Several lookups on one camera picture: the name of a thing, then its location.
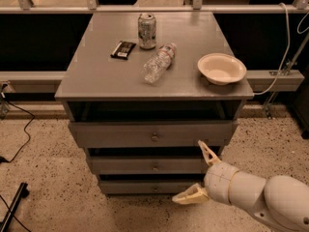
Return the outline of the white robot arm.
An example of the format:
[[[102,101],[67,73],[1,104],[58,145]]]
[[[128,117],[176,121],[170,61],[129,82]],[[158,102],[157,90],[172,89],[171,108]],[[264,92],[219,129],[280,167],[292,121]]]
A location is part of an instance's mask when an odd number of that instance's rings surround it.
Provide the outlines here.
[[[309,186],[290,176],[265,179],[221,160],[209,146],[198,142],[208,165],[204,183],[175,195],[178,204],[209,200],[235,206],[274,232],[309,232]]]

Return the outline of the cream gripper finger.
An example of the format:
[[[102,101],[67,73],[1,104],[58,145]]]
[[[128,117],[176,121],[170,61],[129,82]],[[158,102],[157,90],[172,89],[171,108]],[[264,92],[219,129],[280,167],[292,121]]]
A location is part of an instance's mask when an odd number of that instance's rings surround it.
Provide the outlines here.
[[[202,140],[198,141],[198,145],[202,151],[204,160],[208,166],[213,166],[216,163],[220,163],[221,159],[216,153]]]
[[[172,197],[173,202],[181,205],[200,204],[209,200],[206,189],[199,184],[194,184],[187,190]]]

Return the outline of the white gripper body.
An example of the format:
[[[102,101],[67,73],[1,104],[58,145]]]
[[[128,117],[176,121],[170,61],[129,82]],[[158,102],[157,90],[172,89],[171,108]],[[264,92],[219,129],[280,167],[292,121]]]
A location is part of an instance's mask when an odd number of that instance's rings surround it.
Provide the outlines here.
[[[230,205],[229,189],[233,177],[239,169],[227,162],[215,163],[204,178],[205,188],[209,197],[219,203]]]

